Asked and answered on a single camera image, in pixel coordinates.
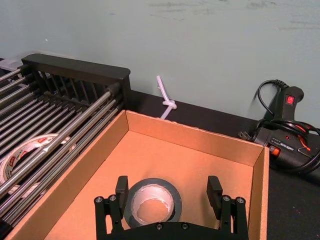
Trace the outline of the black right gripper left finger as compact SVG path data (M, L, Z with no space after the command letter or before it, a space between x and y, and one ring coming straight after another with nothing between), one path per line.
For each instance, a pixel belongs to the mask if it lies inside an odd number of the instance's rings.
M115 187L115 193L104 198L97 196L94 199L95 231L97 235L107 235L106 216L110 216L112 229L111 235L117 235L124 231L122 219L129 195L128 177L119 176Z

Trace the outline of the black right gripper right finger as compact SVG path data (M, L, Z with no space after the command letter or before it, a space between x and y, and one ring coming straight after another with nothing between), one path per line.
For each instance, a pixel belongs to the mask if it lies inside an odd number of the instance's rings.
M241 196L231 198L231 196L223 194L219 178L214 175L207 178L206 193L215 218L220 222L219 233L222 235L247 235L246 200Z

